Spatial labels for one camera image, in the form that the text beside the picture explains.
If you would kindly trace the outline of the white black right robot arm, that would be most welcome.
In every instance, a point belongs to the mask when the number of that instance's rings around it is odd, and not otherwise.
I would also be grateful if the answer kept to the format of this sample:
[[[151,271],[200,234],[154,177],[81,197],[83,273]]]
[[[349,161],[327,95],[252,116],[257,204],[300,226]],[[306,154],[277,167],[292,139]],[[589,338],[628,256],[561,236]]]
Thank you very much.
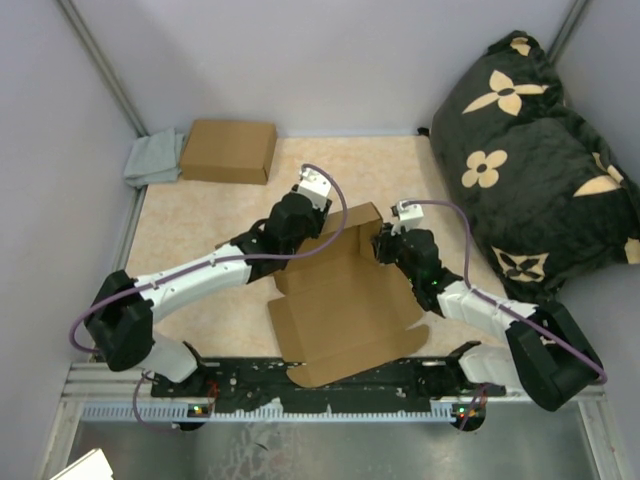
[[[392,206],[394,222],[372,239],[377,261],[397,267],[425,312],[454,319],[502,341],[462,352],[445,375],[448,389],[467,396],[479,385],[523,390],[546,411],[556,411],[586,387],[608,377],[599,356],[560,303],[509,300],[472,284],[469,274],[446,268],[434,234],[421,228],[424,200]]]

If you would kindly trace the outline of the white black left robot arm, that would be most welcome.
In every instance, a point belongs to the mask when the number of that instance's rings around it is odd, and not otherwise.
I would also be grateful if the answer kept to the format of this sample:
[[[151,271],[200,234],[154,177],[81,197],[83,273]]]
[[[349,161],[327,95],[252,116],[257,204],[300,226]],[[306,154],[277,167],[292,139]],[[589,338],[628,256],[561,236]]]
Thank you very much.
[[[154,274],[110,274],[94,303],[80,316],[110,370],[140,368],[158,374],[183,395],[194,397],[208,374],[193,347],[154,330],[177,310],[223,289],[248,285],[304,257],[301,247],[320,236],[338,188],[322,169],[302,166],[299,181],[275,203],[265,219],[211,253]]]

